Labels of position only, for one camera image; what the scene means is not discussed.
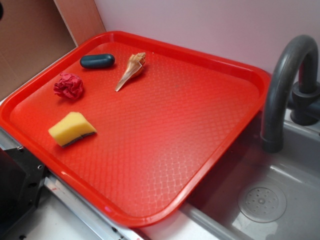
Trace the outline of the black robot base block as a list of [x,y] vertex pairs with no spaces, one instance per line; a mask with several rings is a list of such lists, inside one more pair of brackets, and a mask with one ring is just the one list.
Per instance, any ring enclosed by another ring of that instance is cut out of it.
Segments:
[[47,168],[28,149],[0,150],[0,238],[39,203]]

